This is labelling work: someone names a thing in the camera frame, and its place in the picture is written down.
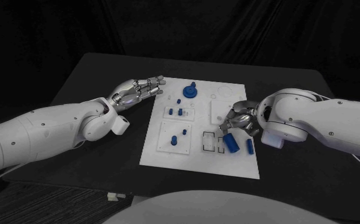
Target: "black backdrop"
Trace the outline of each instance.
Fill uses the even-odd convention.
[[[336,97],[360,100],[358,9],[360,0],[0,0],[0,118],[47,105],[86,52],[316,69]]]

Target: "blue object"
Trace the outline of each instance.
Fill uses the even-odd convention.
[[[182,90],[182,94],[186,98],[193,98],[196,96],[196,84],[195,82],[190,83]]]
[[[223,140],[223,143],[226,144],[226,148],[228,148],[229,153],[236,152],[239,150],[239,148],[238,148],[238,145],[235,143],[232,134],[231,133],[225,134],[222,136],[222,140]]]
[[[252,155],[252,142],[251,139],[245,140],[248,154]]]
[[[170,138],[170,145],[176,145],[177,144],[177,138],[176,138],[176,136],[171,136],[171,138]]]

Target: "black table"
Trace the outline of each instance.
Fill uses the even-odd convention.
[[[255,101],[283,88],[332,96],[313,70],[85,54],[51,105],[106,97],[122,81],[154,75],[244,84],[247,99]],[[153,101],[147,99],[121,113],[131,123],[121,136],[109,133],[80,148],[27,164],[4,179],[140,196],[183,190],[234,191],[278,200],[325,217],[360,220],[354,204],[360,163],[312,137],[302,143],[286,142],[280,150],[261,144],[261,135],[254,137],[260,180],[140,166]]]

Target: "robotic hand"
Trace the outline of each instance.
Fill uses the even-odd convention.
[[[122,82],[108,98],[40,108],[0,124],[0,169],[46,159],[130,125],[116,113],[161,94],[163,76]]]
[[[226,134],[228,128],[238,127],[254,136],[258,132],[252,130],[254,122],[264,130],[261,143],[278,149],[284,140],[300,142],[310,134],[325,146],[360,155],[360,103],[355,101],[283,89],[260,103],[236,102],[219,129]]]

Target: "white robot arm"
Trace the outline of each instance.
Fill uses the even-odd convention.
[[[0,169],[46,159],[130,125],[116,113],[161,94],[163,76],[121,83],[108,98],[33,110],[0,124]]]
[[[325,146],[360,155],[360,102],[323,101],[322,98],[310,91],[283,89],[255,106],[252,102],[239,101],[219,128],[225,132],[228,128],[239,127],[254,135],[257,130],[250,128],[257,121],[264,130],[261,143],[278,149],[284,140],[300,142],[310,134]]]

